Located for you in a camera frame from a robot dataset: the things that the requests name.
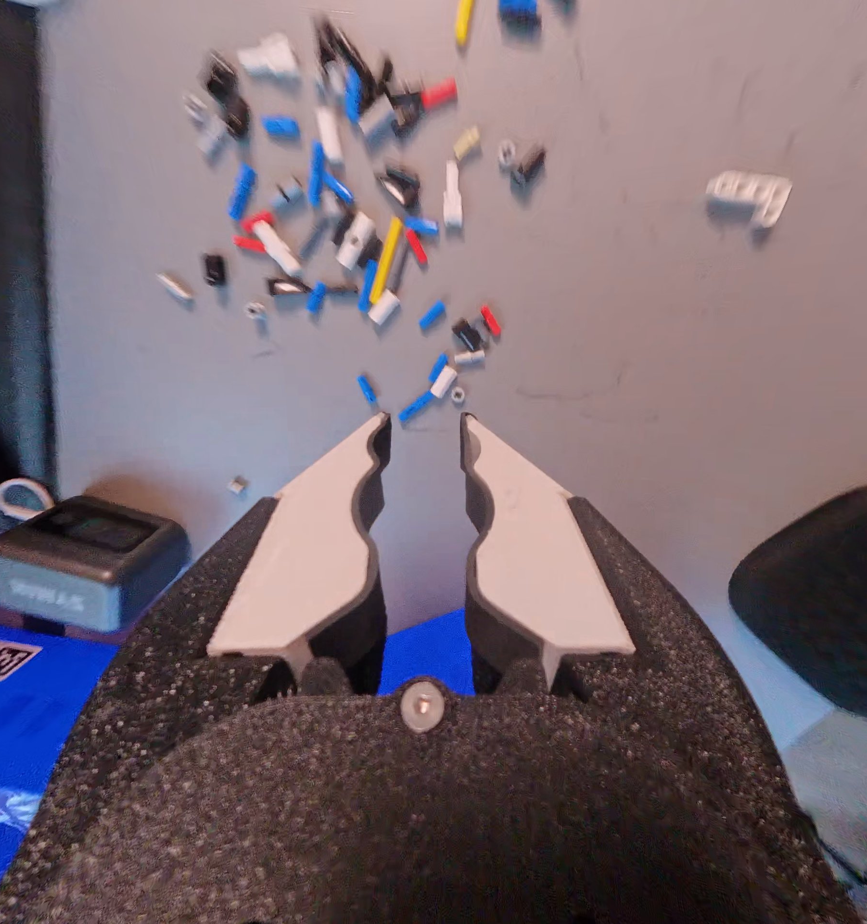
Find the small black electronic device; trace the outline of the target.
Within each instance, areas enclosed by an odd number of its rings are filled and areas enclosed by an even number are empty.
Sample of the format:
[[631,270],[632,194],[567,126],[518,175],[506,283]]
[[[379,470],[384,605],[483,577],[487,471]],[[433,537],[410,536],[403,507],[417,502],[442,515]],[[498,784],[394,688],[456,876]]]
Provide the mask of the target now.
[[87,495],[0,535],[0,607],[99,634],[126,629],[190,560],[172,519]]

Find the white toy brick beam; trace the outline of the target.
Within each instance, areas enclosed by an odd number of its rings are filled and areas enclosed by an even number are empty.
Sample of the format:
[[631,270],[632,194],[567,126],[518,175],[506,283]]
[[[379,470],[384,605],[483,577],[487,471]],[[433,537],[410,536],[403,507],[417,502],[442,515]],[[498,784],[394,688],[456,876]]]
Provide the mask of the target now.
[[752,229],[767,231],[779,221],[792,190],[788,178],[733,169],[710,179],[705,194],[720,207],[746,210]]

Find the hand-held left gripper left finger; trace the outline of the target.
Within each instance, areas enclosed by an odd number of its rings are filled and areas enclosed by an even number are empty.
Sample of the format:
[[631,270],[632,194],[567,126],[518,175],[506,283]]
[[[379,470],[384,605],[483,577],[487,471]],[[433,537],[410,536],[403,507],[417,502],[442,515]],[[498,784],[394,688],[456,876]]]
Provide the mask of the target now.
[[211,657],[359,660],[386,636],[378,549],[391,417],[374,415],[275,495]]

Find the pile of small toy brick parts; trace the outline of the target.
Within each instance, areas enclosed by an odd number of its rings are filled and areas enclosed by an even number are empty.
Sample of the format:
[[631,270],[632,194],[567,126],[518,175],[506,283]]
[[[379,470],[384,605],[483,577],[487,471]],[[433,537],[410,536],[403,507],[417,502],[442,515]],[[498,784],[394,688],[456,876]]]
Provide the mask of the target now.
[[168,52],[199,65],[182,105],[193,124],[207,217],[198,234],[186,195],[153,195],[166,248],[155,294],[192,310],[197,289],[228,304],[231,259],[261,271],[246,307],[268,313],[351,306],[379,336],[403,310],[402,263],[422,271],[440,238],[461,241],[462,170],[481,147],[471,126],[446,150],[421,151],[418,125],[446,128],[466,92],[473,2],[267,2],[258,29],[241,23],[263,2],[228,2],[199,42]]

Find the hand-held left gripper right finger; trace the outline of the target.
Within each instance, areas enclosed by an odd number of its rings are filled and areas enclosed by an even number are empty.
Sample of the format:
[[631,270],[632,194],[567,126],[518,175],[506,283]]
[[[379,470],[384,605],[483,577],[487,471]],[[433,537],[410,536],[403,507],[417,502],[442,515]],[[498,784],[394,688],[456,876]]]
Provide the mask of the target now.
[[631,655],[636,645],[575,516],[574,495],[490,431],[460,420],[467,631],[484,658]]

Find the black wrist rest pad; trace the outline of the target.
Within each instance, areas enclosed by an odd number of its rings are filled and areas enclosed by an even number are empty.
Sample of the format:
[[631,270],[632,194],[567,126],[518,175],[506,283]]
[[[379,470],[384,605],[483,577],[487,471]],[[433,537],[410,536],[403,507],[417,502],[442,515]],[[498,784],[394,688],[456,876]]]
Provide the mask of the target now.
[[728,600],[803,682],[867,718],[867,486],[765,539],[732,573]]

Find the grey desk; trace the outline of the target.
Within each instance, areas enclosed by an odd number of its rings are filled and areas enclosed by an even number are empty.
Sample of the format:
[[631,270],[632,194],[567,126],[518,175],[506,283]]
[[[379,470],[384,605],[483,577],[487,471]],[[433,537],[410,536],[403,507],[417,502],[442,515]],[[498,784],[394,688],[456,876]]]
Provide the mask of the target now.
[[[187,53],[228,2],[59,2],[40,15],[58,492],[182,523],[202,551],[370,414],[421,393],[441,325],[487,303],[503,334],[466,407],[589,499],[703,616],[787,746],[828,706],[740,627],[750,549],[867,483],[867,2],[540,2],[534,34],[475,2],[461,241],[408,264],[385,336],[351,306],[244,307],[155,294],[153,195],[186,195],[201,151]],[[774,228],[708,202],[725,170],[788,178]]]

